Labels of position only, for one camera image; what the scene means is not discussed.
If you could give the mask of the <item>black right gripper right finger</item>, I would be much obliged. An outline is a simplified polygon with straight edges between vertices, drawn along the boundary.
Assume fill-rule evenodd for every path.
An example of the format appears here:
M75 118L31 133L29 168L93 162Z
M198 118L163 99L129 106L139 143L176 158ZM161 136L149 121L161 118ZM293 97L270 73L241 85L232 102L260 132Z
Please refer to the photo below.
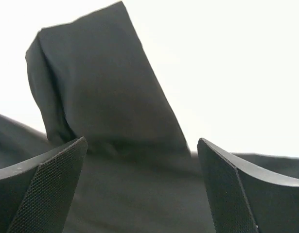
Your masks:
M218 233L299 233L299 158L197 149Z

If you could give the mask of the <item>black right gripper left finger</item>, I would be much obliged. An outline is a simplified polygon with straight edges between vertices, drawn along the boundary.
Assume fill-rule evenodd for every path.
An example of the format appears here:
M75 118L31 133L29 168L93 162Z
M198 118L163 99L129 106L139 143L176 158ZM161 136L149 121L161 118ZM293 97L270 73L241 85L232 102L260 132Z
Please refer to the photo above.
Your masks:
M88 143L72 140L0 169L0 233L60 233Z

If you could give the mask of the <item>black trousers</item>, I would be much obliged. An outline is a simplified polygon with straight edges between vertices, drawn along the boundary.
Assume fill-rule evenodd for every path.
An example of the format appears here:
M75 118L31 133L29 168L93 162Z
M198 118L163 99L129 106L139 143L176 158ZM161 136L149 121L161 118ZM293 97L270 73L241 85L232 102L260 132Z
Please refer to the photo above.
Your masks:
M42 29L25 59L46 133L0 114L0 169L86 139L62 233L217 233L199 158L123 2Z

